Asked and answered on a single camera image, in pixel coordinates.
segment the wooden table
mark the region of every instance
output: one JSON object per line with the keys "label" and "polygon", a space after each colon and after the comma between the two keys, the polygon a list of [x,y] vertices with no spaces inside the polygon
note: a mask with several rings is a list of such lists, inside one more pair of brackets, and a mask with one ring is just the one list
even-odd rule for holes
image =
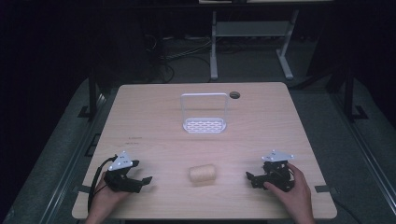
{"label": "wooden table", "polygon": [[[223,133],[187,133],[180,95],[238,91],[228,104]],[[123,150],[140,160],[129,176],[153,176],[111,215],[121,219],[274,219],[289,217],[268,190],[253,189],[245,172],[263,175],[262,156],[273,149],[293,154],[312,191],[315,218],[336,216],[329,192],[287,87],[283,83],[127,85],[119,89],[91,165]],[[217,178],[193,184],[189,168],[212,163]],[[88,194],[80,192],[73,217],[87,216]]]}

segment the beige cylindrical object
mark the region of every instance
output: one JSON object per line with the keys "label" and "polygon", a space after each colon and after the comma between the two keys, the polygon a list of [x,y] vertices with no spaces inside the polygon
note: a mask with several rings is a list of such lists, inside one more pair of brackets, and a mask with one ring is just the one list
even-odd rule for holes
{"label": "beige cylindrical object", "polygon": [[213,164],[194,166],[190,168],[192,182],[202,182],[216,179],[216,168]]}

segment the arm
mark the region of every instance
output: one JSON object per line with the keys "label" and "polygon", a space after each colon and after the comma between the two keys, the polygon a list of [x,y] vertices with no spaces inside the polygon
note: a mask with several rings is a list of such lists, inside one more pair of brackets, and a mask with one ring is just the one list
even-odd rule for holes
{"label": "arm", "polygon": [[283,203],[297,224],[315,223],[312,213],[311,190],[306,183],[304,174],[290,163],[288,163],[288,167],[294,173],[294,187],[289,192],[284,192],[269,182],[265,182],[264,186]]}
{"label": "arm", "polygon": [[99,224],[102,223],[114,210],[114,208],[127,198],[131,193],[118,191],[115,192],[111,188],[106,186],[104,180],[105,173],[102,173],[101,180],[96,186],[95,194],[92,199],[92,205],[90,213],[85,220],[87,224]]}

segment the gray carpet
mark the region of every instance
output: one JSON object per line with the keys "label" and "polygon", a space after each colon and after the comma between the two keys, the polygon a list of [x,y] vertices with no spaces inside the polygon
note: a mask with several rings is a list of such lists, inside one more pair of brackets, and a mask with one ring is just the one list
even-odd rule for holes
{"label": "gray carpet", "polygon": [[[167,42],[169,54],[197,44]],[[218,82],[281,81],[293,86],[305,80],[304,74],[315,43],[290,44],[288,59],[295,75],[292,81],[285,80],[276,60],[275,48],[278,44],[263,40],[261,43],[245,43],[246,47],[235,53],[221,53]],[[171,83],[207,82],[210,77],[207,62],[207,52],[169,62],[168,65],[175,71]],[[323,78],[306,90],[290,92],[334,201],[341,204],[337,205],[338,215],[335,219],[319,220],[318,223],[357,223],[353,216],[361,223],[396,223],[396,216],[373,178],[350,127],[361,132],[393,185],[396,184],[393,159],[396,132],[359,82],[355,90],[355,104],[363,107],[369,119],[357,120],[354,124],[346,121],[337,101],[341,95],[327,93],[324,90],[326,80]],[[98,114],[93,121],[88,122],[88,119],[78,118],[80,109],[88,104],[88,82],[81,84],[5,223],[78,222],[72,218],[71,210],[77,198],[76,187],[82,183],[91,160],[84,154],[87,150],[94,151],[94,146],[90,147],[90,144],[92,139],[97,140],[99,137],[97,134],[105,125],[116,93],[117,88],[114,88],[106,95],[106,99],[102,98]],[[106,223],[120,221],[108,220]],[[293,222],[279,220],[269,223]]]}

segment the floor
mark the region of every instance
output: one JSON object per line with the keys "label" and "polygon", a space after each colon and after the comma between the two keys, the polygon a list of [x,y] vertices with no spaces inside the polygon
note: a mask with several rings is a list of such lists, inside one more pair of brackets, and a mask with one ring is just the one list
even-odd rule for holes
{"label": "floor", "polygon": [[[164,42],[172,56],[204,46],[207,39]],[[219,46],[219,79],[212,82],[284,82],[295,86],[308,77],[315,42],[292,41],[287,54],[293,80],[286,80],[275,49],[283,39],[224,39]],[[152,83],[200,83],[210,81],[209,52],[187,54],[166,65],[159,65],[158,78]],[[324,178],[331,188],[338,215],[318,223],[396,223],[395,211],[384,193],[378,172],[365,156],[375,156],[383,176],[396,185],[396,131],[375,106],[370,94],[355,81],[354,105],[360,105],[368,119],[350,122],[342,112],[343,91],[329,94],[324,77],[303,90],[290,90],[304,129],[317,157]],[[94,119],[79,118],[89,103],[88,80],[81,83],[56,129],[46,144],[4,223],[81,223],[71,216],[95,143],[105,126],[106,117],[117,94],[117,85],[98,98]],[[106,223],[122,223],[108,220]],[[194,221],[194,223],[211,223]],[[269,220],[269,223],[293,223]]]}

